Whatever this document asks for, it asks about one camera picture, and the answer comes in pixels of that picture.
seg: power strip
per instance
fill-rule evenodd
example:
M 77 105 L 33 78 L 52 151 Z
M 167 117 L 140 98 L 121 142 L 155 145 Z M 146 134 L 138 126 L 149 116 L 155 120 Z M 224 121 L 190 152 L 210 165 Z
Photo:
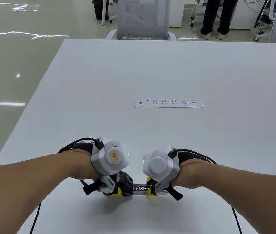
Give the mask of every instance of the power strip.
M 158 108 L 203 108 L 203 103 L 196 99 L 184 98 L 142 98 L 135 101 L 134 107 Z

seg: person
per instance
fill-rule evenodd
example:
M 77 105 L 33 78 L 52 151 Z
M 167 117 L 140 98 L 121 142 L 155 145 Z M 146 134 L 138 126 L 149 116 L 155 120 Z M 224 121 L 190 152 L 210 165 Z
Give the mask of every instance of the person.
M 91 155 L 65 151 L 0 166 L 0 234 L 18 231 L 31 212 L 67 178 L 96 180 Z M 226 200 L 259 232 L 276 234 L 276 175 L 258 174 L 191 159 L 173 186 L 204 186 Z
M 218 28 L 217 39 L 223 40 L 228 36 L 231 17 L 238 0 L 224 0 L 223 9 L 220 18 L 220 27 Z M 220 0 L 208 0 L 203 20 L 203 27 L 198 31 L 198 36 L 210 40 L 213 31 L 213 24 L 220 5 Z

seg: white table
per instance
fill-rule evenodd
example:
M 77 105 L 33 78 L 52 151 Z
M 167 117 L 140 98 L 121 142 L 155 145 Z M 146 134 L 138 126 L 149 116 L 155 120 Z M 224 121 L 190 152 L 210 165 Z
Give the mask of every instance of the white table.
M 143 97 L 199 98 L 205 107 L 135 109 L 133 102 Z M 127 145 L 126 171 L 135 183 L 146 179 L 142 153 L 167 145 L 276 174 L 276 44 L 65 40 L 0 164 L 96 136 Z M 86 196 L 79 181 L 68 179 L 44 200 L 35 233 L 238 233 L 220 197 L 204 188 L 178 190 L 185 195 L 180 202 L 169 195 L 126 200 Z M 20 234 L 29 232 L 33 219 Z M 239 220 L 244 234 L 256 233 Z

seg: glossy gray floor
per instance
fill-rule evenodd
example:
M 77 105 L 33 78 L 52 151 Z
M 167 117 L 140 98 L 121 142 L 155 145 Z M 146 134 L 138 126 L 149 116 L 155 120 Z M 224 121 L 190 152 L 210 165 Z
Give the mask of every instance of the glossy gray floor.
M 182 27 L 170 29 L 179 40 L 199 40 L 201 25 L 189 27 L 190 8 Z M 0 151 L 63 40 L 103 39 L 115 26 L 96 21 L 90 0 L 0 1 Z M 227 38 L 252 40 L 247 30 Z

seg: white cabinet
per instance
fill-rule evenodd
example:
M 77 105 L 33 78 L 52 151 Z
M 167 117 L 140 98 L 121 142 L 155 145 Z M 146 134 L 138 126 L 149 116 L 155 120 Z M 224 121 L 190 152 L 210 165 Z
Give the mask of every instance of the white cabinet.
M 181 27 L 185 3 L 186 0 L 171 0 L 171 10 L 169 16 L 170 27 Z
M 253 28 L 258 14 L 264 4 L 264 0 L 249 3 L 239 0 L 232 16 L 231 29 L 251 29 Z

